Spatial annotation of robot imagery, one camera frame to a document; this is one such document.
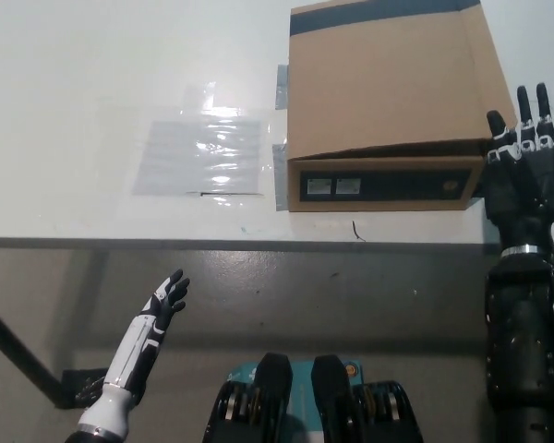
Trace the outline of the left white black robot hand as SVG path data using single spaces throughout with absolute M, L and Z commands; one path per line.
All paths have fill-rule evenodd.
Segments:
M 147 379 L 175 313 L 186 302 L 190 280 L 178 269 L 153 292 L 131 321 L 102 384 L 100 398 L 80 417 L 68 442 L 124 442 L 129 414 L 140 402 Z

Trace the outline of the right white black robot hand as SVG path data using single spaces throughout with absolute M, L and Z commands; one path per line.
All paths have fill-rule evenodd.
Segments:
M 485 212 L 500 233 L 502 251 L 554 254 L 554 124 L 545 83 L 536 85 L 535 121 L 526 87 L 517 89 L 520 127 L 487 113 L 492 139 L 483 178 Z

